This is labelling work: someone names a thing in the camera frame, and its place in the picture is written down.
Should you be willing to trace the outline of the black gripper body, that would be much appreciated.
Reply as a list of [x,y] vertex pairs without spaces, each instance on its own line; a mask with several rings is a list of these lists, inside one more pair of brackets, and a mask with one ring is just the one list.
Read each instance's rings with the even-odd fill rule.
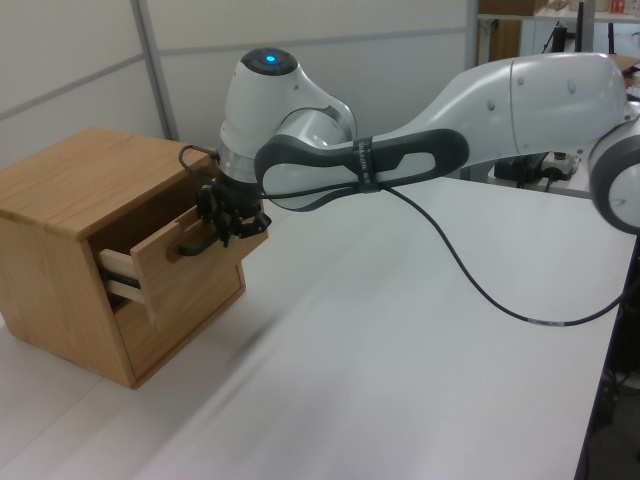
[[257,186],[238,182],[224,174],[215,180],[214,198],[216,205],[229,216],[251,218],[261,212]]

